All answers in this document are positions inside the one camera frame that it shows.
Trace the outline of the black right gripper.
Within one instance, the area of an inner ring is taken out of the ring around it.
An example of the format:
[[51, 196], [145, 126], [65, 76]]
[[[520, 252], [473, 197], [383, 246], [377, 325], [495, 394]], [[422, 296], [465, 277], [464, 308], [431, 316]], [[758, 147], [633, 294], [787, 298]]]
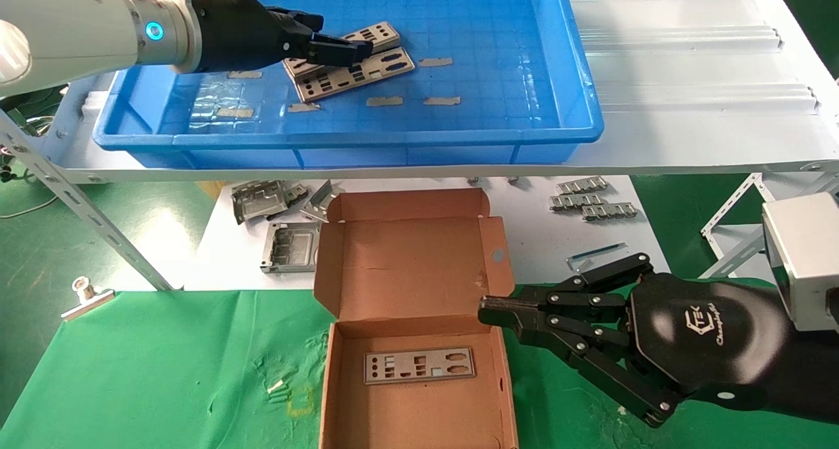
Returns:
[[[684, 399], [837, 423], [836, 332], [797, 330], [772, 288], [653, 270], [638, 253], [560, 284], [485, 296], [478, 319], [551, 351], [652, 428]], [[627, 346], [586, 323], [618, 320], [627, 305], [618, 290], [639, 279], [629, 293], [635, 361], [666, 386], [621, 365]]]

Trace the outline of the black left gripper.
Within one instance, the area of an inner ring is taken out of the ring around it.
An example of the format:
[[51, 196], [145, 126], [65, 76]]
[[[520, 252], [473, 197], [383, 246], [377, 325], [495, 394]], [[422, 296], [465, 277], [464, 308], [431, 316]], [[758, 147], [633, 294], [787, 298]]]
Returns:
[[191, 6], [201, 34], [197, 73], [252, 71], [282, 60], [348, 68], [374, 53], [371, 41], [318, 33], [321, 14], [258, 0], [191, 0]]

